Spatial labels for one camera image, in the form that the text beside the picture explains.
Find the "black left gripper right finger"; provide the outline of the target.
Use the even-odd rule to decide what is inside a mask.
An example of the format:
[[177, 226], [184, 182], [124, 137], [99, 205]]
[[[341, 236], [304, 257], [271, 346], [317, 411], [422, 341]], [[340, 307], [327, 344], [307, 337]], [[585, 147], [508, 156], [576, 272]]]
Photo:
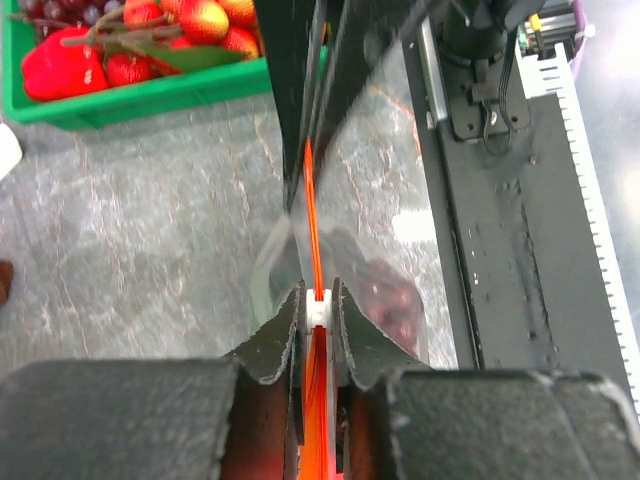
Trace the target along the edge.
[[639, 424], [599, 375], [435, 370], [361, 312], [336, 281], [348, 479], [635, 479]]

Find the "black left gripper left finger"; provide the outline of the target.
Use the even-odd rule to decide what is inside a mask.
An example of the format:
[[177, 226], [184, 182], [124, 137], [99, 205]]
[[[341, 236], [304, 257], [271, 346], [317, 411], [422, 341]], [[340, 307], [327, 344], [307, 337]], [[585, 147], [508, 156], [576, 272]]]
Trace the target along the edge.
[[294, 287], [251, 338], [217, 359], [56, 360], [1, 384], [5, 479], [292, 479]]

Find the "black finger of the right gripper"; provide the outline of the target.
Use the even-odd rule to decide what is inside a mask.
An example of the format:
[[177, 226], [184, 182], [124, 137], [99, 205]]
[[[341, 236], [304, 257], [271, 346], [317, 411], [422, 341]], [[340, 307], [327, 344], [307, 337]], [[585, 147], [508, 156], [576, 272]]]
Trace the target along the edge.
[[309, 130], [313, 89], [306, 85], [319, 62], [316, 1], [257, 1], [257, 18], [282, 137], [283, 207], [294, 202]]
[[316, 114], [314, 158], [322, 160], [391, 47], [425, 19], [428, 1], [346, 1], [328, 58]]

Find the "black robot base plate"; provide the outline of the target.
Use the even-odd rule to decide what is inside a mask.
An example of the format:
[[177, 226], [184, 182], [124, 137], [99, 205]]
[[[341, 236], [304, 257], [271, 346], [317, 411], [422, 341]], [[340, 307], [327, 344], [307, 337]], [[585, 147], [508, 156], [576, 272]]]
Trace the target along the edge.
[[405, 45], [450, 331], [440, 365], [602, 374], [631, 397], [555, 94], [507, 42], [531, 1], [448, 3]]

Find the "clear zip top bag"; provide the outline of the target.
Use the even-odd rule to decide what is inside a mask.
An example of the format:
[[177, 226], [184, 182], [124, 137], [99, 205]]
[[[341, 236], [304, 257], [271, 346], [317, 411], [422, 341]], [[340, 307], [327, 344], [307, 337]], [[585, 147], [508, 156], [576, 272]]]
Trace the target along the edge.
[[[336, 451], [346, 455], [338, 477], [350, 479], [429, 479], [435, 461], [423, 426], [428, 408], [392, 402], [407, 387], [424, 392], [422, 379], [407, 369], [429, 365], [429, 336], [445, 313], [429, 293], [436, 276], [433, 222], [418, 176], [419, 148], [414, 118], [382, 90], [365, 97], [340, 141], [328, 176], [320, 186], [325, 215], [319, 235], [324, 282], [343, 314], [337, 337], [327, 340], [336, 362]], [[412, 282], [421, 296], [424, 320], [417, 355], [396, 344], [363, 312], [361, 282], [367, 263], [381, 258]]]

